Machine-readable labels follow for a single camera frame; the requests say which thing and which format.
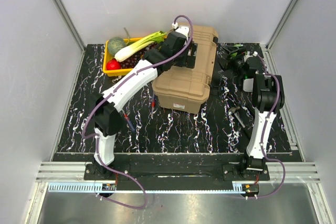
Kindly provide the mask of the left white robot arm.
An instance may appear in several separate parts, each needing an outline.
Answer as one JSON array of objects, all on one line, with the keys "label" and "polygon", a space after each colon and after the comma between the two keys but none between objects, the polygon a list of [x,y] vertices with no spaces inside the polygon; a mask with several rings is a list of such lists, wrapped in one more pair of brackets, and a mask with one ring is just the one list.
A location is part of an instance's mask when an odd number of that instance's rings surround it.
[{"label": "left white robot arm", "polygon": [[120,111],[146,84],[153,81],[173,65],[186,62],[193,37],[193,25],[180,26],[170,32],[158,46],[150,49],[122,80],[103,92],[90,114],[94,121],[96,174],[101,179],[112,177],[114,143],[123,126]]}]

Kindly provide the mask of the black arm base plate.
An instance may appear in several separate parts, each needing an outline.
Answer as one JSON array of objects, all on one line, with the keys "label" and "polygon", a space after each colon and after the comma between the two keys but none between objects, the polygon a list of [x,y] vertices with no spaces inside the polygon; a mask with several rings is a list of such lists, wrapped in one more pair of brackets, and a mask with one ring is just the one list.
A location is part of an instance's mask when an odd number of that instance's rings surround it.
[{"label": "black arm base plate", "polygon": [[110,167],[125,173],[117,175],[95,161],[85,164],[85,180],[116,181],[117,190],[138,190],[136,179],[150,191],[229,190],[233,182],[267,182],[269,171],[238,174],[235,168],[242,154],[122,154],[117,153]]}]

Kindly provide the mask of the steel claw hammer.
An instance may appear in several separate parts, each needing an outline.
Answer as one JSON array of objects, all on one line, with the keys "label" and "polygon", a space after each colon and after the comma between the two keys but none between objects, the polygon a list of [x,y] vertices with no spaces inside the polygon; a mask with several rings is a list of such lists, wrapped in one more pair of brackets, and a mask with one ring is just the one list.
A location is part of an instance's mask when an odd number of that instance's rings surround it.
[{"label": "steel claw hammer", "polygon": [[242,119],[239,117],[238,115],[238,110],[240,109],[239,106],[236,106],[236,107],[232,107],[228,110],[228,114],[232,114],[236,119],[237,121],[239,122],[239,124],[241,125],[242,128],[245,128],[245,124],[243,123]]}]

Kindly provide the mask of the tan plastic tool box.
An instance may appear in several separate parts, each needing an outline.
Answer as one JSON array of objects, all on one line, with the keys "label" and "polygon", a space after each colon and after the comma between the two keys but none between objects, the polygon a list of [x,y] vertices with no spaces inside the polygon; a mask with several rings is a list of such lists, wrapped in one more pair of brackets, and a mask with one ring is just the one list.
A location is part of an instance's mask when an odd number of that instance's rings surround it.
[{"label": "tan plastic tool box", "polygon": [[197,114],[210,94],[218,33],[213,27],[194,26],[191,55],[194,68],[172,66],[152,84],[159,105],[165,109]]}]

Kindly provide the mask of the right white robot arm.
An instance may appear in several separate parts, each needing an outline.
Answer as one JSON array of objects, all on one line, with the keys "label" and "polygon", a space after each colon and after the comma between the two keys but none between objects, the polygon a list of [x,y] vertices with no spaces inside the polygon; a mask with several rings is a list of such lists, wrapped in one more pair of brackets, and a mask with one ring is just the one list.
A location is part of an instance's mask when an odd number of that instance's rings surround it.
[{"label": "right white robot arm", "polygon": [[266,171],[266,154],[272,124],[285,103],[282,77],[268,72],[258,52],[248,54],[245,46],[230,46],[223,69],[237,74],[243,91],[252,94],[254,126],[244,157],[235,168],[243,179],[250,180]]}]

